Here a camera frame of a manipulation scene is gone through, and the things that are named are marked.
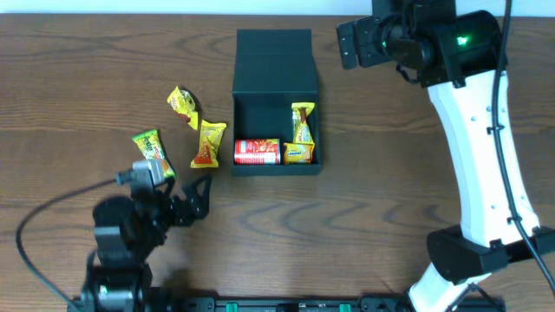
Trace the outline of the red Pringles can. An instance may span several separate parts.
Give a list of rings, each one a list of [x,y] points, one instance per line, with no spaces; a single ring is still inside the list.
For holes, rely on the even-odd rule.
[[[234,161],[237,165],[279,165],[279,139],[236,140]]]

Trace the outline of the yellow orange snack packet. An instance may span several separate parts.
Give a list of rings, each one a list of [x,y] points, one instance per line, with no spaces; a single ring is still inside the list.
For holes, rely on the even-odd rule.
[[[211,123],[202,120],[199,136],[199,150],[191,161],[191,168],[201,169],[219,167],[219,147],[226,127],[227,125],[225,123]]]

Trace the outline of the green snack packet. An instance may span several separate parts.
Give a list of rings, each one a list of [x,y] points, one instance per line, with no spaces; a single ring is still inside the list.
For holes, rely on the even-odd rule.
[[[176,176],[175,171],[167,160],[157,129],[137,134],[132,137],[132,141],[138,146],[145,159],[161,160],[165,178],[174,178]]]

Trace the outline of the dark green box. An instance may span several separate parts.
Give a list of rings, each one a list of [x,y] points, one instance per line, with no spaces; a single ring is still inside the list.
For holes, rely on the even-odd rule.
[[[294,102],[313,102],[307,123],[315,141],[309,164],[240,164],[236,176],[317,175],[323,157],[320,134],[318,72],[309,29],[239,29],[232,85],[232,155],[244,140],[294,139]]]

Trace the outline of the orange Julie's cracker packet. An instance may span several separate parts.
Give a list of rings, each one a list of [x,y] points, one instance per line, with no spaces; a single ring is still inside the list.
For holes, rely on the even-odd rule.
[[[314,145],[308,143],[284,143],[284,163],[286,165],[310,164]]]

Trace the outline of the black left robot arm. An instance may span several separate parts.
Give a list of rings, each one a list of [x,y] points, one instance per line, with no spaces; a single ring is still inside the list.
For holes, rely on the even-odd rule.
[[[80,305],[83,311],[179,311],[170,291],[152,286],[147,263],[172,227],[190,227],[209,213],[212,176],[207,174],[172,195],[175,179],[154,182],[136,173],[121,173],[131,195],[101,201],[93,210],[96,251],[88,256]]]

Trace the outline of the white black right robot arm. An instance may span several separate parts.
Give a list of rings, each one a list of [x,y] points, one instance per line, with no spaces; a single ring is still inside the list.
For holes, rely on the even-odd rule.
[[[393,62],[428,91],[444,128],[460,194],[460,222],[429,233],[430,258],[401,309],[455,311],[480,283],[512,263],[533,260],[553,283],[544,255],[554,231],[526,195],[507,104],[510,22],[447,1],[375,1],[371,16],[336,28],[342,65]]]

